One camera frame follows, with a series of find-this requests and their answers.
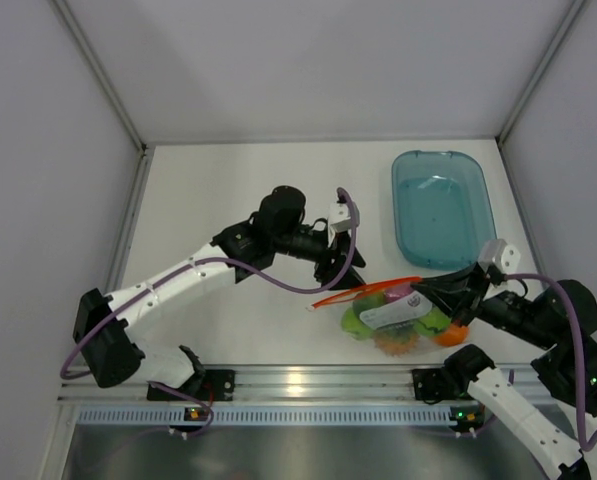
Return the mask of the purple toy onion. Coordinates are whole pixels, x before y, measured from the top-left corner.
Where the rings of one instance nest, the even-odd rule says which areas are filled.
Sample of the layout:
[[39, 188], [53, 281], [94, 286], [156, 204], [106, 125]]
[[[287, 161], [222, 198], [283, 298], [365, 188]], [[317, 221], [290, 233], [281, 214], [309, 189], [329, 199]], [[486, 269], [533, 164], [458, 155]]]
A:
[[396, 302], [408, 295], [412, 294], [414, 290], [409, 283], [401, 283], [387, 288], [384, 292], [385, 301], [387, 303]]

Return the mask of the clear zip top bag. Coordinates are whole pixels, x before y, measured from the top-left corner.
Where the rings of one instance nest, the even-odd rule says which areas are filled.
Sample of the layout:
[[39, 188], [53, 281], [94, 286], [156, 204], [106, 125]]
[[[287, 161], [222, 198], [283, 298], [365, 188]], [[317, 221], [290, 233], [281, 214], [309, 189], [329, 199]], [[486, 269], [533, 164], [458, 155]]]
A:
[[[413, 276], [366, 284], [319, 300], [308, 309], [336, 311], [339, 314], [339, 326], [347, 336], [357, 342], [371, 342], [374, 345], [375, 333], [392, 330], [414, 331], [414, 321], [435, 307], [412, 286], [414, 292], [407, 297], [393, 303], [385, 301], [384, 292], [387, 288], [401, 283], [411, 285], [419, 280], [420, 277]], [[395, 358], [448, 349], [437, 345], [432, 338], [419, 335], [417, 346], [412, 351]]]

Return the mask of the orange toy pineapple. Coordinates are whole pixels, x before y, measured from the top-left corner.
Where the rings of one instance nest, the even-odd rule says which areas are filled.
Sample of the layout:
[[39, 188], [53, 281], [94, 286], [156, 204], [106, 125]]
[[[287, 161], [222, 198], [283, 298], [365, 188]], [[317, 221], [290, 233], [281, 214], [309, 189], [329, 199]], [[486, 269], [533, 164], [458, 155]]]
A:
[[399, 357], [412, 351], [418, 343], [419, 335], [413, 330], [383, 331], [373, 335], [376, 348], [387, 356]]

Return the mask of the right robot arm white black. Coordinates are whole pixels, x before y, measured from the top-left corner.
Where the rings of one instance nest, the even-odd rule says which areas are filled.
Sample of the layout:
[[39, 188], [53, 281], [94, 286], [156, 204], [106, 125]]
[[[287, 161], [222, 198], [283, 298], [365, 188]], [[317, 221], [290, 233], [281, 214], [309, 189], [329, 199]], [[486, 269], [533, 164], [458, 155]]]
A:
[[445, 399], [476, 400], [529, 451], [547, 478], [597, 479], [597, 301], [592, 292], [577, 280], [505, 274], [478, 264], [417, 280], [413, 289], [460, 326], [478, 319], [540, 349], [530, 366], [575, 435], [552, 424], [474, 344], [429, 370], [416, 388], [417, 399], [429, 399], [424, 390], [436, 385]]

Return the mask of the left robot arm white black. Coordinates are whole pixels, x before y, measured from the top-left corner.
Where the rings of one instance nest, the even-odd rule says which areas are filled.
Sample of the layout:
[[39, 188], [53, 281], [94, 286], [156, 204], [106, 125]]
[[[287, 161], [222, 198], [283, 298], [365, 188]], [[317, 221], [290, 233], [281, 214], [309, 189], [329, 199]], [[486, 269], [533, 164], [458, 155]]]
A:
[[[360, 287], [366, 262], [356, 247], [358, 207], [343, 188], [326, 217], [304, 221], [306, 197], [278, 186], [248, 219], [215, 235], [175, 266], [125, 289], [107, 294], [92, 289], [80, 298], [73, 339], [97, 386], [127, 381], [193, 399], [203, 390], [206, 369], [188, 347], [153, 347], [145, 334], [193, 301], [257, 276], [286, 291], [315, 295]], [[314, 266], [315, 288], [299, 288], [266, 274], [276, 256]]]

